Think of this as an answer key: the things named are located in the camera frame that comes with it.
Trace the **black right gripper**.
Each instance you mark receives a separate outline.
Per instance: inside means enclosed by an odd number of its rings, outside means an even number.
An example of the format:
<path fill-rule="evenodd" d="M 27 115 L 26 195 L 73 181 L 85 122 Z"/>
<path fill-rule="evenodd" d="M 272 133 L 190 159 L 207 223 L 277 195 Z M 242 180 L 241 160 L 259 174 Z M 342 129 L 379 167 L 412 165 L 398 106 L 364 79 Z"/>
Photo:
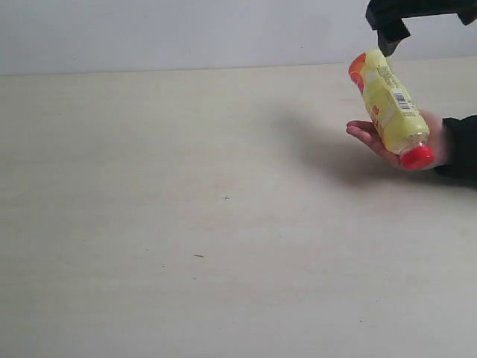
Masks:
<path fill-rule="evenodd" d="M 411 36 L 403 19 L 456 14 L 464 25 L 476 20 L 473 0 L 372 0 L 366 9 L 366 19 L 377 31 L 378 47 L 390 57 L 398 45 Z"/>

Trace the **black sleeved forearm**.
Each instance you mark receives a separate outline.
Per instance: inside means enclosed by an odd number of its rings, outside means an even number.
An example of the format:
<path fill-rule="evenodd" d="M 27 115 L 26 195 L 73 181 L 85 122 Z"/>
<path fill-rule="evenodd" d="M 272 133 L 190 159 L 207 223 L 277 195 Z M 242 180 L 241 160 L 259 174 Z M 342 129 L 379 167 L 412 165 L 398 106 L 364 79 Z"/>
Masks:
<path fill-rule="evenodd" d="M 464 119 L 445 118 L 450 154 L 435 172 L 446 178 L 476 182 L 476 115 Z"/>

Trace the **open bare human hand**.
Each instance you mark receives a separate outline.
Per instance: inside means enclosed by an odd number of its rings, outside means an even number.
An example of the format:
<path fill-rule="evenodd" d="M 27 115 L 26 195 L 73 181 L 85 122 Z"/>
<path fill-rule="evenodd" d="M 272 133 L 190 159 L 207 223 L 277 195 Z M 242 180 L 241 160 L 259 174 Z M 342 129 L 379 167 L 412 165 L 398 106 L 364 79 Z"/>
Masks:
<path fill-rule="evenodd" d="M 431 146 L 435 155 L 434 162 L 426 167 L 425 170 L 450 164 L 454 148 L 451 142 L 451 135 L 443 125 L 443 119 L 427 110 L 420 110 L 420 114 L 429 127 L 430 135 L 428 144 Z M 346 132 L 364 143 L 370 150 L 393 167 L 405 169 L 400 162 L 400 158 L 385 149 L 372 122 L 348 122 Z"/>

